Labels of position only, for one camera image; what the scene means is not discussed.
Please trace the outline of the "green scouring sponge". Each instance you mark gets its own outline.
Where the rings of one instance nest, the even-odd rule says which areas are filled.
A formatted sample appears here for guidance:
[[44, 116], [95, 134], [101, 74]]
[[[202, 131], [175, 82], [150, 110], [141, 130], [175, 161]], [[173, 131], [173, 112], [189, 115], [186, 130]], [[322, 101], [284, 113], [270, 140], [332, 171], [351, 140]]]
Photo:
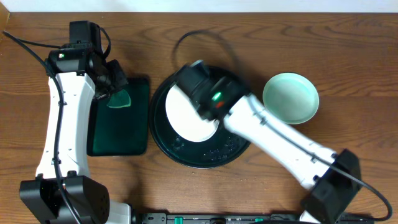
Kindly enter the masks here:
[[107, 103], [108, 108], [120, 109], [131, 105], [131, 98], [126, 90], [121, 90], [110, 97]]

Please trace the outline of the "white plate with green stain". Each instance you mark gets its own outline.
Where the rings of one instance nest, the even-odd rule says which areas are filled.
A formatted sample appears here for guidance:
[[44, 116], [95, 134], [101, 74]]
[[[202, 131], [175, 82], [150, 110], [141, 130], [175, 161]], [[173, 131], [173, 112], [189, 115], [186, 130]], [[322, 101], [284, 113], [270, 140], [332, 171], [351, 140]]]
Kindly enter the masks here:
[[177, 85], [173, 85], [167, 93], [165, 112], [173, 130], [191, 142], [209, 140], [220, 123], [218, 120], [201, 119], [189, 97]]

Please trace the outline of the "mint plate with green stain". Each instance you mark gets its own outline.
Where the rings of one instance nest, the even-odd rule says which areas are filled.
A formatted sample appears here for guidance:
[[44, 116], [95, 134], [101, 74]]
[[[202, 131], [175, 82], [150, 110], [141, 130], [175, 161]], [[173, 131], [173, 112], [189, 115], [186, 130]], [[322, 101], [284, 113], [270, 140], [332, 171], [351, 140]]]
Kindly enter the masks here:
[[318, 111], [320, 97], [315, 85], [297, 73], [280, 73], [264, 86], [264, 106], [287, 124], [302, 124]]

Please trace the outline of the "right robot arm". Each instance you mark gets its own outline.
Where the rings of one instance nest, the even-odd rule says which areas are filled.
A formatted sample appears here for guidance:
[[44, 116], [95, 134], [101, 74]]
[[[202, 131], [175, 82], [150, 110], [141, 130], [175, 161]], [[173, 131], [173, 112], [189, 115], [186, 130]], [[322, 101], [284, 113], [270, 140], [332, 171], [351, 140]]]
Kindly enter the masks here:
[[361, 186], [359, 160], [349, 150], [312, 141], [271, 114], [237, 75], [201, 60], [174, 74], [166, 97], [174, 131], [191, 142], [213, 137], [219, 125], [255, 144], [309, 190], [300, 219], [336, 223]]

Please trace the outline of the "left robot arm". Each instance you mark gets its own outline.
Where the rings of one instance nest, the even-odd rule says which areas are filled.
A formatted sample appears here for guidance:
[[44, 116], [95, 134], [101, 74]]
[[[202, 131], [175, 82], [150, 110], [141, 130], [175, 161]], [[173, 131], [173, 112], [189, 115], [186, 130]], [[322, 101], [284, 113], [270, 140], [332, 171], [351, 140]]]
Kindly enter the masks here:
[[110, 199], [91, 179], [87, 140], [91, 103], [127, 83], [110, 49], [67, 44], [44, 60], [50, 112], [42, 158], [34, 180], [21, 182], [19, 196], [40, 223], [132, 223], [132, 208]]

